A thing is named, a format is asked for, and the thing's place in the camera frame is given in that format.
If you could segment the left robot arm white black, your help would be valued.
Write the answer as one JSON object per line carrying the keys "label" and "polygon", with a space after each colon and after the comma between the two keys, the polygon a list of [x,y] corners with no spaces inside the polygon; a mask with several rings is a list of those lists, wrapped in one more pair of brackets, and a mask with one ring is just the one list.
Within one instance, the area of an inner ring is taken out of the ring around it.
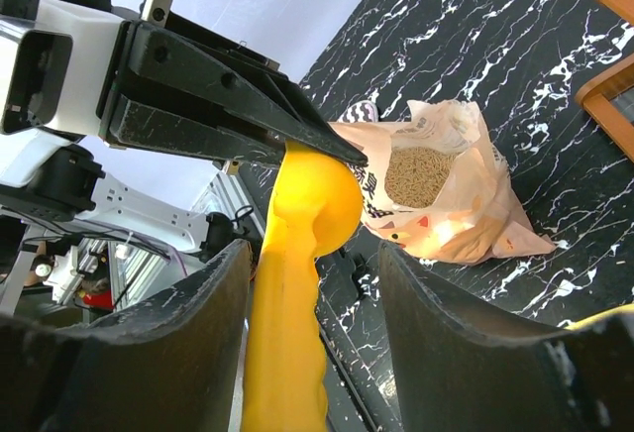
{"label": "left robot arm white black", "polygon": [[144,0],[1,0],[1,204],[33,222],[102,223],[202,261],[238,236],[220,213],[138,194],[87,136],[217,162],[277,166],[296,144],[354,166],[298,85],[262,54]]}

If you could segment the yellow plastic litter scoop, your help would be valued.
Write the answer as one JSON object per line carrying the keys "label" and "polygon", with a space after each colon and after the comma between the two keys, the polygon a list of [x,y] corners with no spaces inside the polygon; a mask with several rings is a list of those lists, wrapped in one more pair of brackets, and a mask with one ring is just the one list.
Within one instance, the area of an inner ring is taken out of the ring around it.
{"label": "yellow plastic litter scoop", "polygon": [[244,371],[244,431],[323,431],[326,353],[315,262],[355,233],[363,197],[341,162],[289,142],[267,210]]}

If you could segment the pink cat litter bag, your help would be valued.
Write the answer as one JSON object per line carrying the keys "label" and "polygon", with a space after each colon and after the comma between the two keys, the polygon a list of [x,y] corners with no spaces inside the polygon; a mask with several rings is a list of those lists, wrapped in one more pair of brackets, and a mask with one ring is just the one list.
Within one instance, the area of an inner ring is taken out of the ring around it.
{"label": "pink cat litter bag", "polygon": [[[476,103],[411,100],[408,108],[405,122],[332,126],[368,159],[352,171],[364,197],[362,222],[372,234],[412,257],[460,265],[555,250],[548,236],[534,232]],[[384,188],[391,153],[418,147],[457,155],[435,202],[422,209],[395,204]]]}

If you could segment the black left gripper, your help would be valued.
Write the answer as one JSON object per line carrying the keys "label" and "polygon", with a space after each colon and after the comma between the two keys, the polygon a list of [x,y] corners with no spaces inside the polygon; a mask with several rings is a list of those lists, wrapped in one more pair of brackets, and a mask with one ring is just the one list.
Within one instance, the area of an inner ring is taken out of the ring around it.
{"label": "black left gripper", "polygon": [[118,148],[274,166],[296,142],[338,161],[366,156],[297,84],[255,53],[145,0],[124,18],[100,96],[100,136]]}

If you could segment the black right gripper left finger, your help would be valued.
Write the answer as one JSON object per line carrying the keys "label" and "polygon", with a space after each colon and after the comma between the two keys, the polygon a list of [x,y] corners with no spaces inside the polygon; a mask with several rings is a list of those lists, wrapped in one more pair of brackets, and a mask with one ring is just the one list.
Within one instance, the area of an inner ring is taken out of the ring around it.
{"label": "black right gripper left finger", "polygon": [[1,319],[5,431],[224,431],[247,309],[251,249],[93,324]]}

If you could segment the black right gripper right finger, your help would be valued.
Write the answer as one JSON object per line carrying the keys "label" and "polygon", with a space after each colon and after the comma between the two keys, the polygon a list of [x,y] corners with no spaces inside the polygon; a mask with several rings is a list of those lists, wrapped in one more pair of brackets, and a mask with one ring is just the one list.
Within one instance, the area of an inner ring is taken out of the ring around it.
{"label": "black right gripper right finger", "polygon": [[378,249],[407,431],[629,431],[633,313],[580,330],[522,318]]}

